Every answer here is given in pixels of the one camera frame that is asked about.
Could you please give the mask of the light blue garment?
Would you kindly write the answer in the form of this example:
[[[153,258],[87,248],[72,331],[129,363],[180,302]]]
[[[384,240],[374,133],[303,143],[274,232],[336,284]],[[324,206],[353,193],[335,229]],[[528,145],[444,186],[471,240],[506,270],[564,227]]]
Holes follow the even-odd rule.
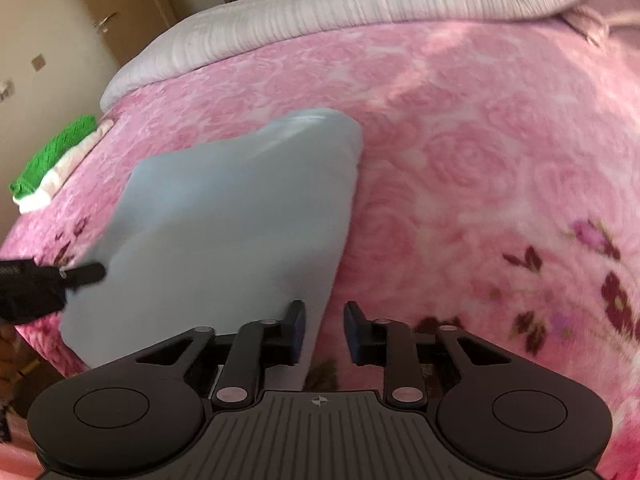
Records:
[[[362,148],[358,122],[315,108],[139,162],[87,252],[104,280],[61,316],[66,346],[96,367],[196,326],[231,334],[302,300],[311,354]]]

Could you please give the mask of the white folded garment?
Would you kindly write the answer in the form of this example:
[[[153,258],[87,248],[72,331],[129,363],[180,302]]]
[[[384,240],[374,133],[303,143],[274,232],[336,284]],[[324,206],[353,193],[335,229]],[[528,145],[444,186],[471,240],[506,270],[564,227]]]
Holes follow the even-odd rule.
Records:
[[[54,196],[61,191],[61,188],[78,168],[89,153],[101,142],[106,134],[113,128],[114,122],[111,119],[104,120],[98,125],[84,140],[70,148],[43,176],[40,185],[35,192],[24,198],[14,198],[13,203],[17,206],[20,214],[29,214],[41,210],[50,205]]]

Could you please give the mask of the green knitted sweater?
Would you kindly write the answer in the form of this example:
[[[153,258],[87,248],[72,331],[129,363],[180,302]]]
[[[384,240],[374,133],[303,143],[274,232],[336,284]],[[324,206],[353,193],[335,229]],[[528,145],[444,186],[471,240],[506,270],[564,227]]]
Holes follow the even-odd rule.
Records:
[[[67,124],[50,139],[43,148],[29,159],[22,172],[9,184],[12,197],[20,200],[32,194],[40,185],[46,173],[62,156],[98,128],[96,118],[81,115]]]

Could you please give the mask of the pink floral blanket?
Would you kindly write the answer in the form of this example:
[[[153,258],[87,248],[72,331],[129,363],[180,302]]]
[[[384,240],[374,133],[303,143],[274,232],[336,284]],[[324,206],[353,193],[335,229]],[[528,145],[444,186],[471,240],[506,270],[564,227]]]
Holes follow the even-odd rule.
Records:
[[[639,474],[639,34],[595,47],[558,20],[414,22],[277,42],[150,84],[4,258],[77,261],[136,163],[307,107],[360,123],[352,224],[307,389],[372,388],[342,307],[451,323],[610,407],[608,479]]]

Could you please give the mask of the lilac striped quilt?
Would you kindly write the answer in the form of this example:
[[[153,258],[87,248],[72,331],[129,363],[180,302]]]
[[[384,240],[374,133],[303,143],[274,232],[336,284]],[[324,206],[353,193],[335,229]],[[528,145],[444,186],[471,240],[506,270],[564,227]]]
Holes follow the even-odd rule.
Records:
[[[155,38],[106,86],[100,109],[149,84],[279,41],[364,25],[414,21],[520,22],[584,0],[238,0],[198,12]]]

